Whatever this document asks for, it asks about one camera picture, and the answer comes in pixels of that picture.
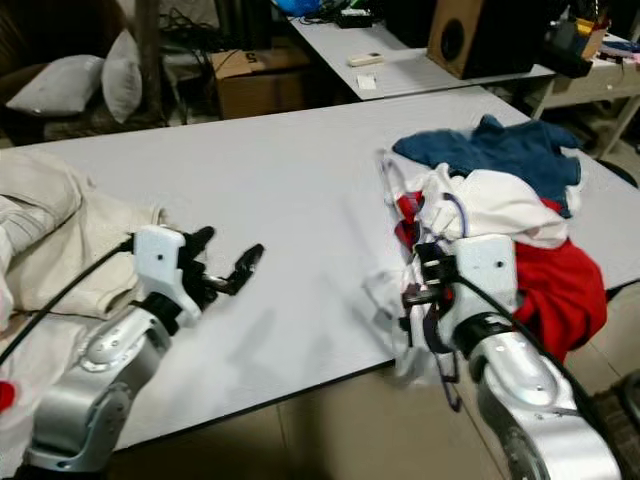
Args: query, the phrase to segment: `floor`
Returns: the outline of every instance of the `floor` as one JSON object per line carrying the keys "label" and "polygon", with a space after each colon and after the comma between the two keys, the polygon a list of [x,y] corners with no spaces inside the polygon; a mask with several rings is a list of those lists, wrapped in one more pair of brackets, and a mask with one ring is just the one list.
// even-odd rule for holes
{"label": "floor", "polygon": [[[0,148],[10,146],[0,138]],[[608,161],[640,182],[640,156],[619,142]],[[568,365],[594,393],[640,368],[640,285],[609,305],[609,321]],[[387,480],[509,478],[502,450],[481,420],[468,376],[459,414],[439,387],[403,390],[390,368],[213,426],[117,453],[112,480]]]}

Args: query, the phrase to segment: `speaker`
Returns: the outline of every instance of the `speaker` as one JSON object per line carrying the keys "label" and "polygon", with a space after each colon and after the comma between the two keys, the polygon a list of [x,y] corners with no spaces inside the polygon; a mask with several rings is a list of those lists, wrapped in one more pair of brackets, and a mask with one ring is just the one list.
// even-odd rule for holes
{"label": "speaker", "polygon": [[438,0],[427,56],[461,79],[528,72],[547,23],[537,0]]}

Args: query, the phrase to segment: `white desk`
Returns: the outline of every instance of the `white desk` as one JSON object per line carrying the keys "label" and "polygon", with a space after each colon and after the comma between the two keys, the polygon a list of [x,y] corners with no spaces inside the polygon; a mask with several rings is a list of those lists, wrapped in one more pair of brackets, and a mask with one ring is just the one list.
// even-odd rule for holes
{"label": "white desk", "polygon": [[[553,75],[551,70],[535,65],[531,72],[524,74],[459,80],[428,59],[426,49],[407,48],[381,24],[349,29],[333,23],[304,25],[298,19],[292,19],[291,24],[361,100]],[[373,52],[383,55],[385,62],[358,68],[347,64],[350,56]],[[377,88],[361,90],[357,76],[370,73],[376,77]]]}
{"label": "white desk", "polygon": [[[526,120],[472,87],[28,147],[66,159],[106,193],[166,206],[187,230],[215,226],[207,251],[214,272],[226,273],[256,241],[267,249],[240,295],[176,336],[119,446],[389,360],[361,287],[371,272],[400,266],[375,152],[419,130],[470,129],[485,113],[505,124]],[[640,193],[580,158],[590,179],[572,237],[601,265],[607,287],[635,280]]]}

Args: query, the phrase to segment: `white pillow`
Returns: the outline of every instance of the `white pillow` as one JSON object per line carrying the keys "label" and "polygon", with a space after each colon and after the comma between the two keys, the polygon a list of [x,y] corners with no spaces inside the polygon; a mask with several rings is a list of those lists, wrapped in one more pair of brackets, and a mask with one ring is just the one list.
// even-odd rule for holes
{"label": "white pillow", "polygon": [[7,103],[19,112],[42,117],[64,117],[84,111],[100,87],[102,58],[75,55],[51,62]]}
{"label": "white pillow", "polygon": [[104,62],[102,92],[111,115],[119,123],[124,123],[140,106],[140,55],[136,41],[127,30],[118,35]]}

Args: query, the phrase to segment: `red object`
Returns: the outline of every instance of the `red object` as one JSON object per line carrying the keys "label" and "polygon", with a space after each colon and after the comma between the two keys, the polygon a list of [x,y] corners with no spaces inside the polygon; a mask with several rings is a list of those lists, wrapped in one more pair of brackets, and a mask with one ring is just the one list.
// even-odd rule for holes
{"label": "red object", "polygon": [[541,198],[542,203],[544,203],[545,207],[550,208],[556,213],[560,213],[562,211],[562,205],[553,200],[549,200],[548,198]]}
{"label": "red object", "polygon": [[600,268],[570,240],[552,250],[516,243],[516,264],[524,303],[515,317],[563,362],[607,320]]}
{"label": "red object", "polygon": [[8,410],[16,399],[16,387],[9,382],[0,380],[0,414]]}
{"label": "red object", "polygon": [[424,206],[422,192],[410,192],[396,200],[398,210],[404,217],[395,228],[396,237],[409,251],[420,239],[420,224],[416,222],[416,215]]}
{"label": "red object", "polygon": [[409,192],[402,195],[396,201],[398,209],[407,222],[413,222],[415,216],[424,206],[424,196],[422,192]]}

